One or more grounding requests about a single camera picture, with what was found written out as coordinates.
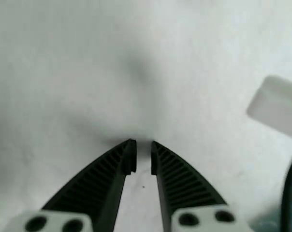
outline white object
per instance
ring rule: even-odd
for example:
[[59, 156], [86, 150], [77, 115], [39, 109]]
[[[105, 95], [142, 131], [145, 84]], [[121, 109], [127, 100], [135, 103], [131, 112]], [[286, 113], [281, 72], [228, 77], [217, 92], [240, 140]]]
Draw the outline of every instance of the white object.
[[292, 82], [267, 77], [253, 98], [248, 115], [292, 137]]
[[[232, 216], [233, 221], [229, 221], [229, 217], [220, 221], [216, 214], [225, 214]], [[183, 215], [191, 215], [197, 218], [196, 225], [182, 225], [181, 217]], [[172, 216], [172, 232], [253, 232], [248, 224], [236, 216], [234, 211], [227, 205], [212, 205], [203, 207], [183, 208], [178, 209]]]
[[[69, 227], [80, 229], [69, 230]], [[89, 216], [85, 214], [57, 212], [57, 211], [28, 211], [22, 213], [8, 223], [3, 232], [65, 232], [79, 231], [92, 232], [92, 223]]]

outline black cable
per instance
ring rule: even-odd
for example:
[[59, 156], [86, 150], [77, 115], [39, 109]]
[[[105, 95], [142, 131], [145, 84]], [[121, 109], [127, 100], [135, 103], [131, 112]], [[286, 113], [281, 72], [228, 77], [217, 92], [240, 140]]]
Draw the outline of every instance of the black cable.
[[292, 232], [292, 164], [288, 171], [282, 194], [280, 231]]

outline white tabletop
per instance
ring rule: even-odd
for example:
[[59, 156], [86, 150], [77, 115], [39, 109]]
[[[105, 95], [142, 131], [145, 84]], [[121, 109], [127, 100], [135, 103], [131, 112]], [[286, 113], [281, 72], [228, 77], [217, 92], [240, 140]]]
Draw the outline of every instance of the white tabletop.
[[115, 232], [162, 231], [152, 140], [259, 224], [292, 158], [246, 115], [269, 74], [292, 81], [292, 0], [0, 0], [0, 229], [128, 138]]

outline white block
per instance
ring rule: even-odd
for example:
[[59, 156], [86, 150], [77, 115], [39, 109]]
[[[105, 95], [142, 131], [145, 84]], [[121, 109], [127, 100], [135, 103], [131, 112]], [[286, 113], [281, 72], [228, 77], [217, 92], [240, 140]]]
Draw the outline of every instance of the white block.
[[247, 113], [253, 119], [292, 137], [292, 82], [275, 76], [267, 77]]

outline screw hole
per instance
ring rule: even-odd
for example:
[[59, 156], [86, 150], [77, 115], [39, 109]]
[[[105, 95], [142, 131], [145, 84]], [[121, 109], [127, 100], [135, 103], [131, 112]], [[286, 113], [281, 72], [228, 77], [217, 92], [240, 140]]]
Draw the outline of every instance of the screw hole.
[[185, 213], [180, 215], [179, 224], [182, 226], [196, 226], [199, 224], [198, 218], [190, 213]]
[[230, 212], [224, 211], [224, 210], [220, 210], [220, 211], [216, 212], [215, 217], [216, 217], [217, 221], [221, 221], [221, 222], [235, 221], [234, 216]]
[[44, 228], [47, 218], [43, 216], [33, 217], [26, 223], [26, 231], [37, 232]]
[[64, 224], [62, 232], [81, 232], [83, 222], [78, 219], [73, 219]]

